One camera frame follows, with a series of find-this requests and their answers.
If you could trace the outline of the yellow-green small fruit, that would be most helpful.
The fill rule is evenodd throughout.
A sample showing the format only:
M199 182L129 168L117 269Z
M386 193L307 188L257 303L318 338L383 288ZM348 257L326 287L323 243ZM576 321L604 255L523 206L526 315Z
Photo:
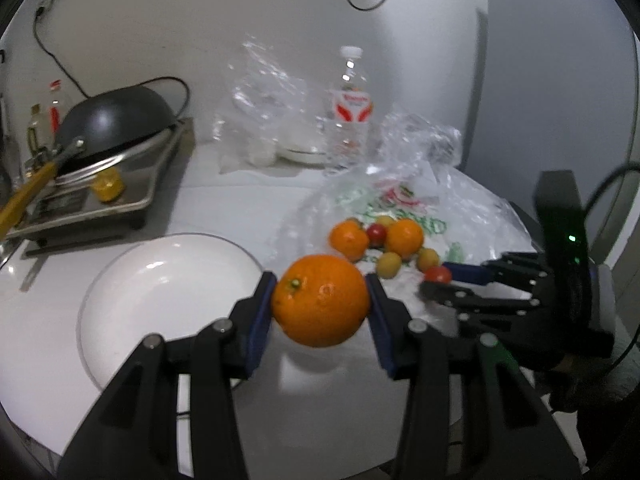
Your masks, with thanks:
M396 252L384 252L378 257L375 273L383 280L394 278L402 267L402 258Z

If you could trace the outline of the printed plastic bag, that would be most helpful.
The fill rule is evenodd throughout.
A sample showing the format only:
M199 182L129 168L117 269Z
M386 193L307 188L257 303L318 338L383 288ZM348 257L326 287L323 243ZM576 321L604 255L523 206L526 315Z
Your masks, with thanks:
M504 252L532 252L533 242L511 205L457 169L440 174L413 169L406 174L370 165L325 178L284 217L272 242L270 263L282 272L300 257L332 254L328 237L337 223L354 218L367 231L377 216L411 219L424 231L422 247L440 263L480 264ZM424 273L416 253L385 291L418 318L442 318L449 309L419 296Z

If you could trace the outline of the small orange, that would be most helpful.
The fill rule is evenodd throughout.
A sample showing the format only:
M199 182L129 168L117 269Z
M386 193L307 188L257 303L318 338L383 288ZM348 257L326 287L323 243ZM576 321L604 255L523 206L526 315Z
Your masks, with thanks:
M350 262L361 260L369 248L370 240L360 222L354 218L346 219L331 230L329 245Z
M423 243L422 226L411 219L400 219L387 228L384 250L394 252L402 260L409 260L421 249Z

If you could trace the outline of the red cherry tomato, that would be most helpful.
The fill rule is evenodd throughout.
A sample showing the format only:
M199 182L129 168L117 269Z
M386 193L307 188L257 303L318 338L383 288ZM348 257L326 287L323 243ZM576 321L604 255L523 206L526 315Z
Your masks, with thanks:
M371 248L381 248L384 246L387 237L386 226L379 223L372 223L368 226L366 234Z

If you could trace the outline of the large orange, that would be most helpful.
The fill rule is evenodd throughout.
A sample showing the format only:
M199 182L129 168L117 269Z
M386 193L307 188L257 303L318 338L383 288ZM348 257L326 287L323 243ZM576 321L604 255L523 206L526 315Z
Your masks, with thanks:
M310 348L342 344L360 329L370 309L363 275L331 255L295 261L271 296L271 313L292 341Z

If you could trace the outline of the white round plate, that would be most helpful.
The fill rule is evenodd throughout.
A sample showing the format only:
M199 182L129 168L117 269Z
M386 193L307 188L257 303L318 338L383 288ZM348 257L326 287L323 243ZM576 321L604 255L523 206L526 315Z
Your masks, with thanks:
M76 338L87 375L102 390L149 334L191 336L252 296L257 259L210 234L172 234L142 242L112 260L80 307Z

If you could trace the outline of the crumpled plastic bag right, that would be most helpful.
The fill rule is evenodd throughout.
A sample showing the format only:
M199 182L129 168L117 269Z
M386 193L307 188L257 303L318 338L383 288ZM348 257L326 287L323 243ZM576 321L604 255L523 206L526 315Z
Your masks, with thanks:
M457 167L463 154L462 133L450 126L431 122L395 105L380 125L381 144L378 152L384 162L404 167L417 167L420 162Z

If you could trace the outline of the clear water bottle red label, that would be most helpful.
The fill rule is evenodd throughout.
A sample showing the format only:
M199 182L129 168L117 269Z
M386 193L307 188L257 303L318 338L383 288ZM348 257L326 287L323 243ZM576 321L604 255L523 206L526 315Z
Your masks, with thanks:
M327 174L341 174L358 166L366 154L373 101L362 57L360 47L340 49L341 75L328 90L326 109Z

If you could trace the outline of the steel induction cooker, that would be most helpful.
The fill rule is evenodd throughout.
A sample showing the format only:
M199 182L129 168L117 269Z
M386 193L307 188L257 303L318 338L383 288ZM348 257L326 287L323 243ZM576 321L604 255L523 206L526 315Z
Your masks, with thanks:
M184 118L140 145L83 170L58 177L28 206L7 240L28 240L43 250L121 237L145 226L156 190L178 151L193 146L193 119ZM104 202L93 189L106 174L124 190Z

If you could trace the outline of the gold cooker knob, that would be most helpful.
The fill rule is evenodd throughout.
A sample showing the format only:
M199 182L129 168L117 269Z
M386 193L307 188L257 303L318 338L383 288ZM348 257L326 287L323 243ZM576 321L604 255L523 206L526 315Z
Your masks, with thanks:
M125 190L126 184L116 167L99 172L91 183L91 191L104 204L114 202Z

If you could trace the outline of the crumpled clear plastic bag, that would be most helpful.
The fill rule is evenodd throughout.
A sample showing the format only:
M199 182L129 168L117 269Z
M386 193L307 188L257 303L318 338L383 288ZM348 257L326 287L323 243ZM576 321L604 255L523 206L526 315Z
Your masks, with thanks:
M273 47L246 38L224 66L224 82L212 125L223 174L268 168L280 158L324 164L323 119L314 96L305 79L282 66Z

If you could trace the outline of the oil bottle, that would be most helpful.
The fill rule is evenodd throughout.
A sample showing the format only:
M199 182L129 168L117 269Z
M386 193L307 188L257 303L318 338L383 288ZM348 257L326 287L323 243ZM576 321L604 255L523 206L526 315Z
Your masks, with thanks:
M34 104L30 109L30 118L27 126L27 145L32 156L36 156L43 148L50 150L53 146L53 133L49 117L41 110L41 106L38 103Z

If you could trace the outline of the black wok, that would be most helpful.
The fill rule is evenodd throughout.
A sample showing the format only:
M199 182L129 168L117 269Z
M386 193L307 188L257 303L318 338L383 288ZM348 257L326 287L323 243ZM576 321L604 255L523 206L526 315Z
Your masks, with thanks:
M175 125L165 99L145 86L107 91L75 105L56 134L58 152L27 180L1 209L1 235L7 236L29 203L60 170L102 162Z

